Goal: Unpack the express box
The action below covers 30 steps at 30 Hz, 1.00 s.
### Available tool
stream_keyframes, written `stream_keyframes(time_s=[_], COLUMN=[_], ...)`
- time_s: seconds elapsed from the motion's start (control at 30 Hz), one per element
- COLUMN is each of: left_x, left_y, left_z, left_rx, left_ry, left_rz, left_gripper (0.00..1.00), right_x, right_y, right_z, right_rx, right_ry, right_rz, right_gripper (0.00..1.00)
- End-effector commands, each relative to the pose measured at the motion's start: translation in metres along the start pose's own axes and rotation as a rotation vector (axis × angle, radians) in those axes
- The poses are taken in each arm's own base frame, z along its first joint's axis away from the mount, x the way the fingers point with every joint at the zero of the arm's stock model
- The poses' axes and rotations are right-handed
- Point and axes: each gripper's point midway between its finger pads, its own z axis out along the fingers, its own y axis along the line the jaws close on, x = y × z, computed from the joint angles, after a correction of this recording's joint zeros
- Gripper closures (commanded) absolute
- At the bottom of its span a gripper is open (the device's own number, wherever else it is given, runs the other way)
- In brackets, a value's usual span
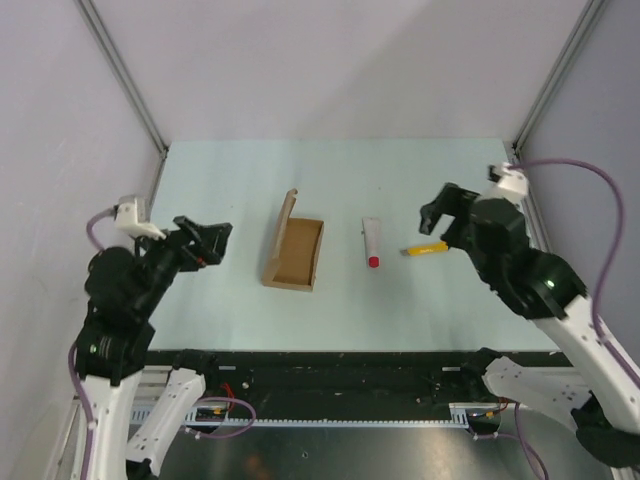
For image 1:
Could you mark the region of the yellow utility knife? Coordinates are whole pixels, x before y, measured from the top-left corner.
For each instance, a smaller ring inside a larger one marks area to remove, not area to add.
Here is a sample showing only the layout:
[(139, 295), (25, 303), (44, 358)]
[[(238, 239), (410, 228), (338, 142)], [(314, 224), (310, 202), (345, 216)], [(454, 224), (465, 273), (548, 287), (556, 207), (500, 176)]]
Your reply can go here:
[(411, 246), (411, 247), (402, 249), (400, 253), (403, 256), (417, 257), (417, 256), (423, 256), (423, 255), (429, 255), (429, 254), (444, 253), (444, 252), (447, 252), (448, 250), (449, 250), (448, 245), (445, 242), (440, 241), (437, 243), (431, 243), (426, 245)]

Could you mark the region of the white tube red cap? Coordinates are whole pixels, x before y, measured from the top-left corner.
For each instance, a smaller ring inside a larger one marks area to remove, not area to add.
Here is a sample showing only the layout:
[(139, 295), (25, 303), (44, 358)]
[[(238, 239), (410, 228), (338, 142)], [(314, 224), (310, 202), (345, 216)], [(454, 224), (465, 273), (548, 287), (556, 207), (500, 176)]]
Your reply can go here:
[(371, 269), (380, 267), (381, 221), (374, 217), (362, 218), (365, 255), (367, 266)]

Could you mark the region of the brown cardboard express box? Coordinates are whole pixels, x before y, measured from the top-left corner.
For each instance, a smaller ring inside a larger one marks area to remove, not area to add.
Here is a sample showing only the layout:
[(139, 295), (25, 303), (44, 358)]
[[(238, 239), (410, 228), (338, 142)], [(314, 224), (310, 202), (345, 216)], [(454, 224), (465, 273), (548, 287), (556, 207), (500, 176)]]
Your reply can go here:
[(286, 193), (261, 283), (265, 287), (312, 292), (324, 234), (322, 220), (292, 217), (297, 189)]

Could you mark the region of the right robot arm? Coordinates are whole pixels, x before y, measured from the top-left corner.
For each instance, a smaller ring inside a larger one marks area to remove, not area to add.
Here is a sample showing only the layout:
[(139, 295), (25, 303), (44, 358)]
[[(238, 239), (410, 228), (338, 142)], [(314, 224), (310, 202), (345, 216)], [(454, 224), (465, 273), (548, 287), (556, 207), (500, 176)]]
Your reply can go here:
[(486, 198), (447, 183), (420, 209), (430, 234), (444, 215), (448, 247), (464, 251), (479, 278), (517, 316), (540, 329), (576, 368), (583, 386), (532, 372), (488, 348), (461, 376), (473, 401), (491, 394), (519, 402), (573, 433), (596, 460), (613, 468), (639, 464), (639, 388), (619, 365), (618, 343), (591, 319), (586, 286), (561, 257), (532, 247), (517, 199)]

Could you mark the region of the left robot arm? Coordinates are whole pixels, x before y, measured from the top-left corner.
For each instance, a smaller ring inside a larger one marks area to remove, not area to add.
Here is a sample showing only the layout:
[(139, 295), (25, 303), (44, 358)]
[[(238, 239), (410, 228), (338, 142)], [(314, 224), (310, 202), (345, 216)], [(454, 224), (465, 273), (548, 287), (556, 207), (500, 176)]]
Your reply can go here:
[(184, 350), (134, 437), (131, 410), (155, 329), (150, 322), (180, 273), (222, 262), (232, 225), (201, 225), (185, 216), (159, 237), (139, 235), (131, 249), (109, 247), (88, 266), (87, 314), (69, 370), (85, 415), (85, 446), (74, 469), (81, 479), (155, 479), (186, 414), (221, 387), (214, 356)]

